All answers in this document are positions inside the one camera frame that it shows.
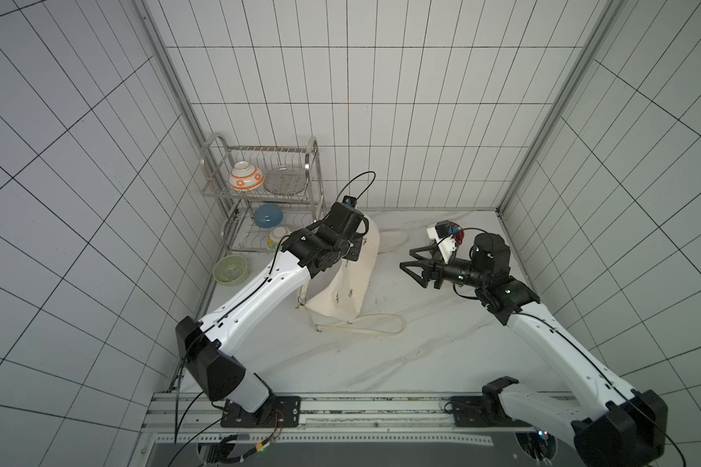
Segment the cream canvas tote bag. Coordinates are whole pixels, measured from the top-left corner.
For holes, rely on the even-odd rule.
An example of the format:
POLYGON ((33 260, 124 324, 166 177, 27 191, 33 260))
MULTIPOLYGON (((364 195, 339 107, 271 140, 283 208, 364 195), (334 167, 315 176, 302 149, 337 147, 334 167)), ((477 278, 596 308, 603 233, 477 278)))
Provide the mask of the cream canvas tote bag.
POLYGON ((396 336, 405 330, 400 315, 361 313, 382 244, 377 224, 370 220, 369 225, 356 261, 342 260, 298 290, 298 307, 309 315, 315 332, 396 336))

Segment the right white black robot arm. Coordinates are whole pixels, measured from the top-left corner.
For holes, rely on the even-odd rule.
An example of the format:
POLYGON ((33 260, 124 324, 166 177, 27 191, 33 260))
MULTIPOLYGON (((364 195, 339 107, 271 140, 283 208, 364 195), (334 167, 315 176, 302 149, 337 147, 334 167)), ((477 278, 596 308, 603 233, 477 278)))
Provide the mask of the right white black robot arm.
POLYGON ((434 229, 428 246, 410 250, 399 268, 420 286, 470 287, 500 324, 519 336, 564 381, 574 403, 537 393, 515 377, 485 384, 469 412, 499 426, 530 424, 572 446, 587 466, 647 466, 663 457, 668 406, 654 391, 638 391, 575 339, 528 285, 510 273, 510 249, 500 235, 481 232, 469 258, 457 255, 456 235, 434 229))

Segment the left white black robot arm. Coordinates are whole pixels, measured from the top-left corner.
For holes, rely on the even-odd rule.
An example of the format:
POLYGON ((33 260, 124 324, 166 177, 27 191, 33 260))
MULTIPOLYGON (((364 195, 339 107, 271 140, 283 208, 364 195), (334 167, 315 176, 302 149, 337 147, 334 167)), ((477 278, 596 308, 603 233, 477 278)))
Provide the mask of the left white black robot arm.
POLYGON ((289 294, 335 264, 357 262, 370 220, 336 202, 319 221, 280 239, 274 258, 230 301, 175 328, 182 365, 211 402, 225 400, 260 422, 274 410, 274 392, 235 358, 251 331, 289 294))

